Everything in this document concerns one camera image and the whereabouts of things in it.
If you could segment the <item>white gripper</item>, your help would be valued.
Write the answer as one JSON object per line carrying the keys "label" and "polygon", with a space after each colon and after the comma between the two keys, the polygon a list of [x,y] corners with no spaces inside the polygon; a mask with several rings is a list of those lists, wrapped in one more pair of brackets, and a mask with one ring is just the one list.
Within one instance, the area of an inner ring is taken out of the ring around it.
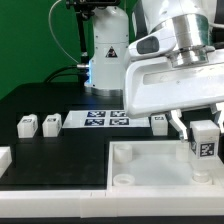
{"label": "white gripper", "polygon": [[224,130],[224,54],[209,54],[208,63],[182,68],[173,68],[166,57],[134,62],[126,71],[123,98],[130,118],[170,111],[168,120],[182,142],[188,133],[181,110],[212,104],[214,123]]}

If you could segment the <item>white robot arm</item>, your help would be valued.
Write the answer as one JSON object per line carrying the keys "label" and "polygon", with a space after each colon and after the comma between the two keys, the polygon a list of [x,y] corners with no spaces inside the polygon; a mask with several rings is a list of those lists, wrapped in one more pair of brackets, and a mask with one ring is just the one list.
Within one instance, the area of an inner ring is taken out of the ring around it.
{"label": "white robot arm", "polygon": [[224,114],[224,49],[210,37],[221,9],[221,0],[139,0],[128,17],[115,6],[96,7],[85,87],[121,94],[131,118],[166,114],[186,140],[183,111]]}

